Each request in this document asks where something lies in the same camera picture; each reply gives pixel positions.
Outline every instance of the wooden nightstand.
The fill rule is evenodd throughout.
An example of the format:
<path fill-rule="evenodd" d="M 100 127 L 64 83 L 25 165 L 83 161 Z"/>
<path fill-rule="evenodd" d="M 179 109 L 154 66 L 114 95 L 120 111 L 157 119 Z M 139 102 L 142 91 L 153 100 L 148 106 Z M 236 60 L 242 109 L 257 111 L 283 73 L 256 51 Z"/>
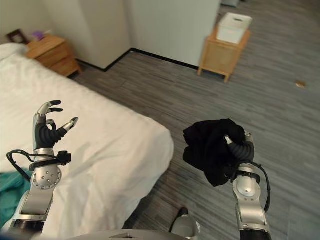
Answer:
<path fill-rule="evenodd" d="M 239 44 L 233 44 L 217 39 L 218 28 L 209 36 L 205 42 L 202 53 L 201 63 L 198 68 L 198 75 L 202 70 L 211 71 L 224 75 L 224 82 L 227 83 L 231 74 L 234 72 L 237 62 L 245 49 L 251 32 L 247 30 Z"/>
<path fill-rule="evenodd" d="M 28 45 L 28 58 L 39 61 L 43 66 L 63 76 L 82 72 L 67 41 L 61 37 L 46 35 L 41 41 Z"/>

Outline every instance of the black cable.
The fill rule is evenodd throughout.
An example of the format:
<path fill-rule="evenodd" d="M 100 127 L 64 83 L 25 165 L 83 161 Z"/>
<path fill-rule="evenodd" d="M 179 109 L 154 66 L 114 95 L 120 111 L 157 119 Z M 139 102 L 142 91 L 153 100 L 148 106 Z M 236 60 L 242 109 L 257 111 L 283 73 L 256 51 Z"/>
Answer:
<path fill-rule="evenodd" d="M 21 149 L 16 149 L 16 150 L 12 150 L 10 152 L 8 152 L 6 154 L 6 158 L 9 160 L 9 162 L 13 165 L 13 167 L 28 181 L 31 181 L 31 178 L 28 176 L 28 174 L 21 168 L 18 166 L 17 162 L 14 160 L 13 158 L 13 154 L 20 154 L 25 156 L 30 162 L 34 163 L 35 161 L 33 161 L 31 159 L 31 157 L 48 157 L 48 158 L 52 158 L 52 159 L 56 159 L 55 156 L 53 155 L 48 155 L 48 154 L 30 154 L 27 153 L 24 150 Z"/>
<path fill-rule="evenodd" d="M 265 205 L 264 205 L 264 211 L 268 212 L 269 207 L 270 207 L 270 201 L 271 201 L 270 200 L 271 188 L 270 188 L 270 181 L 269 181 L 267 172 L 264 170 L 264 168 L 261 166 L 261 164 L 257 164 L 257 163 L 255 163 L 253 161 L 239 161 L 235 165 L 235 171 L 234 171 L 233 176 L 231 178 L 231 182 L 234 181 L 234 179 L 236 177 L 237 169 L 241 164 L 250 164 L 252 166 L 257 167 L 258 169 L 260 169 L 264 173 L 265 180 L 266 180 L 266 189 L 267 189 L 267 198 L 266 198 L 266 202 L 265 202 Z"/>

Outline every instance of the white bed sheet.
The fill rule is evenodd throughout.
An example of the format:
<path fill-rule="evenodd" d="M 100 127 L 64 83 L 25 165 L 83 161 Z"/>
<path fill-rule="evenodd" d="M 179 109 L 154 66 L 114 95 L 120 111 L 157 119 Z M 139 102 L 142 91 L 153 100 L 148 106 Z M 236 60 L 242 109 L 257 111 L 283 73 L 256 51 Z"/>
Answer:
<path fill-rule="evenodd" d="M 62 126 L 79 117 L 54 151 L 72 162 L 60 167 L 62 181 L 45 223 L 44 237 L 69 238 L 120 229 L 173 156 L 170 132 L 38 62 L 13 54 L 0 62 L 0 171 L 14 171 L 6 153 L 32 153 L 32 121 L 45 102 L 61 100 L 64 111 L 49 113 Z M 17 157 L 18 163 L 29 162 Z"/>

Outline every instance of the green fabric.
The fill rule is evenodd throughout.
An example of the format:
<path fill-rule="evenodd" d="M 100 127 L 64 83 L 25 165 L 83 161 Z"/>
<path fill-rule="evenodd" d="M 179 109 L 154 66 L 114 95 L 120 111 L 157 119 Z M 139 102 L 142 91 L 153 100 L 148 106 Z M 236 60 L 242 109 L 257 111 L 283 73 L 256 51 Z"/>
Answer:
<path fill-rule="evenodd" d="M 19 172 L 0 173 L 0 228 L 15 214 L 21 197 L 30 190 L 30 182 Z"/>

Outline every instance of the white bedding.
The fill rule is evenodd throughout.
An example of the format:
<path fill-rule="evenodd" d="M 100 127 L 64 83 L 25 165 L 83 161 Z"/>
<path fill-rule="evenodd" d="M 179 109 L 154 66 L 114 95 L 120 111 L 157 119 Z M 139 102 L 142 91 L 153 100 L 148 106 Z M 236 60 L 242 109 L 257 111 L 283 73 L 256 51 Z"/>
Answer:
<path fill-rule="evenodd" d="M 32 121 L 45 102 L 61 100 L 49 113 L 57 127 L 79 121 L 54 151 L 67 150 L 62 181 L 42 236 L 68 238 L 120 229 L 173 155 L 170 132 L 154 120 L 60 76 L 34 60 L 13 54 L 0 62 L 0 171 L 13 171 L 6 153 L 32 153 Z M 18 163 L 28 167 L 23 157 Z"/>

